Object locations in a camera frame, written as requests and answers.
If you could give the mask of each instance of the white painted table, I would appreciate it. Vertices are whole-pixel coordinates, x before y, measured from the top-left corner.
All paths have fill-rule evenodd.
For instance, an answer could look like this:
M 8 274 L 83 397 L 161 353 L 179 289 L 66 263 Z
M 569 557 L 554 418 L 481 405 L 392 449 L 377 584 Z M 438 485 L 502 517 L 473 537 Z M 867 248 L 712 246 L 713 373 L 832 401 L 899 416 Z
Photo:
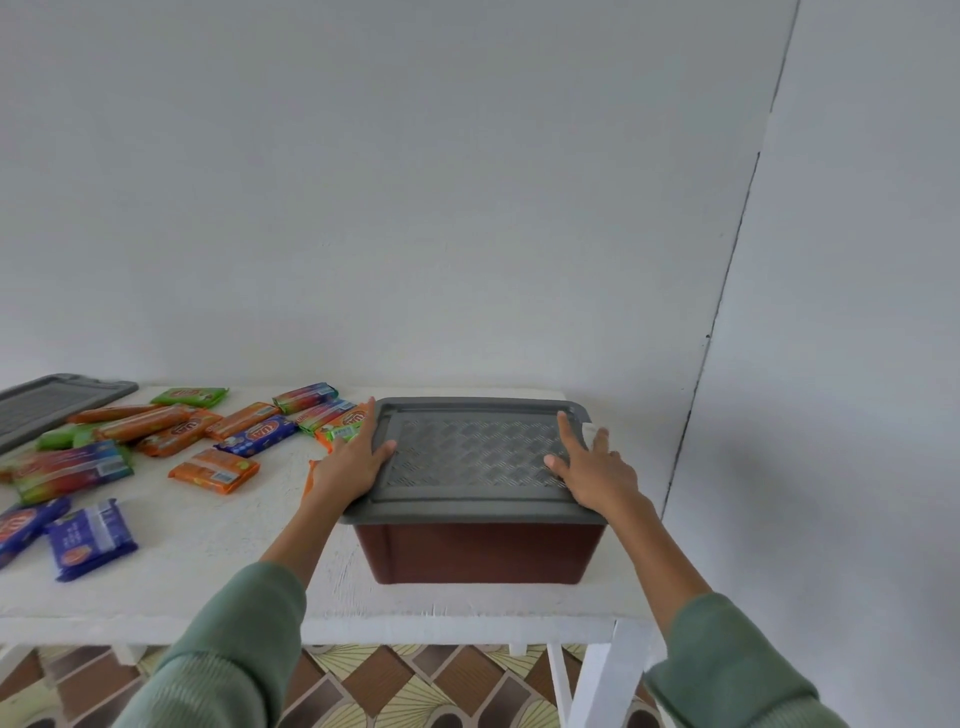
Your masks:
M 236 387 L 215 408 L 226 414 L 300 386 Z M 165 387 L 145 387 L 122 402 L 146 402 Z M 347 388 L 343 396 L 469 396 L 565 399 L 530 389 Z M 39 541 L 0 571 L 0 644 L 113 644 L 127 661 L 135 645 L 170 644 L 239 569 L 255 561 L 300 502 L 307 460 L 323 449 L 295 435 L 256 456 L 260 473 L 218 496 L 167 478 L 203 441 L 165 459 L 138 456 L 136 475 L 76 497 L 88 505 L 116 497 L 140 544 L 134 555 L 83 578 L 54 580 L 50 548 Z M 0 510 L 14 502 L 0 488 Z M 338 525 L 307 591 L 306 644 L 586 643 L 572 701 L 557 689 L 566 726 L 620 726 L 645 667 L 655 626 L 626 553 L 607 529 L 583 581 L 543 584 L 377 584 L 349 526 Z M 4 662 L 0 652 L 0 664 Z M 563 660 L 551 650 L 559 688 Z M 564 679 L 557 681 L 558 674 Z

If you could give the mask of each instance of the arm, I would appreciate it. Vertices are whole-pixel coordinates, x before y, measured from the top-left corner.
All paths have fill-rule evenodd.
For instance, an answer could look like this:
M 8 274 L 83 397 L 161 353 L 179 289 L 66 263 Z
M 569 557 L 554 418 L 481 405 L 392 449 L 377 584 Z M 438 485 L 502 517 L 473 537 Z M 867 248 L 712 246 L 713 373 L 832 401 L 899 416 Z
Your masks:
M 276 725 L 300 657 L 305 588 L 337 519 L 396 447 L 391 441 L 372 453 L 374 425 L 369 417 L 349 443 L 334 443 L 313 468 L 313 487 L 293 519 L 256 564 L 205 604 L 115 728 Z
M 563 412 L 558 425 L 569 464 L 553 454 L 544 463 L 581 505 L 607 519 L 666 640 L 666 661 L 644 678 L 658 702 L 690 728 L 843 726 L 813 685 L 684 556 L 639 492 L 634 469 L 609 451 L 609 432 L 600 429 L 587 450 Z

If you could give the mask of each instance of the green sweater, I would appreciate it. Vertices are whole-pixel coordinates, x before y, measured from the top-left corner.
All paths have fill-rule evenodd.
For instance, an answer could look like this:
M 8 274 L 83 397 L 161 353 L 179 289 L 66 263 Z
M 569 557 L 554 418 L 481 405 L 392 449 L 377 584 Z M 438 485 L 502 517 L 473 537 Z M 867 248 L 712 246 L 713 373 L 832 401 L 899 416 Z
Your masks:
M 275 564 L 240 570 L 164 655 L 114 728 L 276 725 L 306 594 Z M 841 728 L 816 689 L 721 595 L 687 604 L 647 687 L 683 728 Z

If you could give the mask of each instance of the wrist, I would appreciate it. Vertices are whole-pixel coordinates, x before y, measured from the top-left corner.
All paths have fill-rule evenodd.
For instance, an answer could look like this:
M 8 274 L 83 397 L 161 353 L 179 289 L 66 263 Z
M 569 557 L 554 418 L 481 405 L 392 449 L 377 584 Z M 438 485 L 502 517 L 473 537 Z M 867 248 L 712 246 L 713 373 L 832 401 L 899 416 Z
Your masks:
M 653 501 L 640 491 L 617 493 L 610 498 L 600 511 L 600 515 L 607 519 L 610 525 L 618 525 L 621 522 L 646 522 L 650 519 L 660 520 Z

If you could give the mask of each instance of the storage box lid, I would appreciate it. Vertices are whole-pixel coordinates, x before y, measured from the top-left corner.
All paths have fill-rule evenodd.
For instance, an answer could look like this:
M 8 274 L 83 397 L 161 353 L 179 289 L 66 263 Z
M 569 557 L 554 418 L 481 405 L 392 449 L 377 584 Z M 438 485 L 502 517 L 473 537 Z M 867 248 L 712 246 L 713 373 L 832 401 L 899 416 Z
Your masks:
M 565 400 L 393 398 L 380 400 L 373 446 L 396 452 L 344 523 L 604 523 L 543 465 L 565 454 L 563 410 L 583 442 L 587 410 Z

